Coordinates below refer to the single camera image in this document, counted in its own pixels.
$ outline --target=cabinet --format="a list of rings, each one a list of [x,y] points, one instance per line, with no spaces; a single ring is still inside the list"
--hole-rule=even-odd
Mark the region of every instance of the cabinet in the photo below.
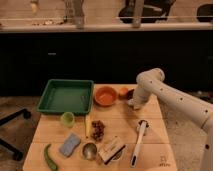
[[[0,34],[0,95],[41,95],[48,79],[135,83],[160,67],[181,90],[212,90],[213,31]]]

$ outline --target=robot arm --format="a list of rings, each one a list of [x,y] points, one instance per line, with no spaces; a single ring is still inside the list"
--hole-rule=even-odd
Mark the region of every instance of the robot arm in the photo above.
[[[138,86],[131,99],[133,108],[139,109],[153,93],[168,106],[186,114],[208,134],[200,170],[213,170],[213,105],[164,84],[164,78],[164,73],[159,68],[140,73],[136,79]]]

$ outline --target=green tray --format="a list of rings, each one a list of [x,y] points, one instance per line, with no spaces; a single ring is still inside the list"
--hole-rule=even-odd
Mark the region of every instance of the green tray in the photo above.
[[[91,110],[93,87],[91,80],[51,79],[41,96],[37,111],[46,115],[64,112],[86,115]]]

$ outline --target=floor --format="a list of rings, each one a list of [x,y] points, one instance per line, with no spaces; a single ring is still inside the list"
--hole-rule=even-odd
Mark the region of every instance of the floor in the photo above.
[[[202,96],[205,100],[212,100],[211,98],[206,98],[210,97],[209,93],[206,92],[195,92],[191,94],[200,97]],[[40,113],[36,112],[38,101],[39,97],[0,98],[1,118],[23,108],[27,108],[32,112],[31,119],[25,120],[20,116],[0,128],[0,138],[9,141],[21,149],[24,152],[24,157],[27,154],[40,118]],[[160,100],[159,104],[165,118],[165,124],[178,170],[198,171],[202,159],[206,134],[186,118],[184,114],[172,110]],[[0,146],[1,171],[22,171],[23,163],[24,159],[19,162],[13,161],[11,159],[11,153]]]

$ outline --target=green chili pepper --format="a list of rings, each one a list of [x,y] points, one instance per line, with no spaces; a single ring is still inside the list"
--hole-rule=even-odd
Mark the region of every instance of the green chili pepper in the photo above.
[[[44,148],[44,158],[45,161],[47,163],[47,165],[49,166],[51,171],[57,171],[58,170],[58,166],[56,165],[56,163],[50,158],[49,154],[48,154],[48,149],[51,146],[51,144],[48,144],[45,148]]]

